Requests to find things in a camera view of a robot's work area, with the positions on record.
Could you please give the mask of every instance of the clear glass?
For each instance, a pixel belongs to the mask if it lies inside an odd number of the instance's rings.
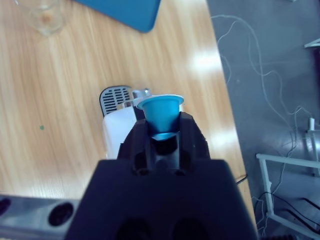
[[[27,22],[45,36],[58,32],[65,24],[60,0],[15,0]]]

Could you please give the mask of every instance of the blue cover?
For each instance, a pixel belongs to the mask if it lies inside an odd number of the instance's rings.
[[[140,32],[151,31],[161,0],[76,0]]]

